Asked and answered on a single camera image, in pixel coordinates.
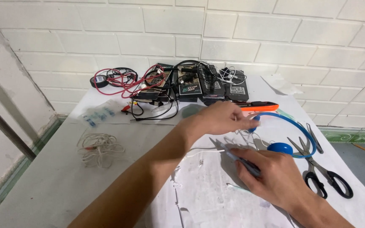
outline black scissors handle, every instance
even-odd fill
[[[352,188],[350,187],[350,185],[341,176],[339,176],[337,173],[332,172],[332,171],[327,171],[327,174],[328,174],[329,178],[331,179],[332,186],[337,191],[337,193],[339,193],[341,196],[343,196],[346,199],[350,199],[350,198],[352,198],[354,196]],[[346,195],[347,192],[344,193],[342,191],[342,189],[340,188],[339,184],[336,182],[335,177],[339,181],[341,181],[343,183],[343,185],[346,187],[347,192],[349,193],[348,195]]]
[[[323,199],[326,199],[326,198],[328,197],[328,194],[327,194],[327,192],[326,192],[326,190],[325,190],[325,188],[324,188],[323,183],[322,183],[322,182],[320,182],[320,181],[319,181],[319,179],[317,178],[317,175],[316,175],[314,172],[308,172],[308,173],[305,175],[305,183],[307,184],[307,186],[308,186],[309,188],[311,188],[311,187],[309,186],[309,183],[308,183],[308,180],[309,180],[309,179],[312,179],[312,180],[316,183],[317,187],[321,190],[321,192],[322,192],[322,194],[323,194],[322,198],[323,198]]]

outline hand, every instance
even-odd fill
[[[239,161],[235,162],[239,178],[250,191],[291,213],[311,199],[320,198],[302,179],[294,159],[284,153],[232,149],[238,157],[247,159],[261,170],[253,177]]]
[[[222,135],[238,129],[257,127],[259,122],[243,116],[239,106],[229,101],[217,101],[201,110],[193,118],[199,119],[204,134]]]

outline metal pole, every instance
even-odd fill
[[[25,142],[12,130],[12,128],[0,116],[0,130],[7,138],[31,161],[36,158],[36,154],[26,145]]]

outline white brick wall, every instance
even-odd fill
[[[316,124],[365,127],[365,0],[0,0],[0,29],[58,112],[98,69],[199,58],[280,73]]]

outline orange utility knife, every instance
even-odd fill
[[[270,101],[253,101],[246,103],[236,103],[242,111],[276,111],[278,104]]]

